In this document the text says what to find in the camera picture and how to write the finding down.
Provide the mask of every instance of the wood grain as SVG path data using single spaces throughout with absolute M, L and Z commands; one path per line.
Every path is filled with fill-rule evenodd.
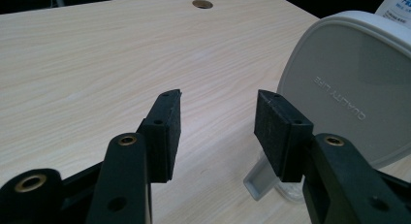
M 182 91 L 174 179 L 153 184 L 155 223 L 309 223 L 304 205 L 242 180 L 257 162 L 258 89 L 275 91 L 317 18 L 284 0 L 116 0 L 0 16 L 0 182 L 101 161 L 156 96 Z M 390 173 L 410 178 L 411 159 Z

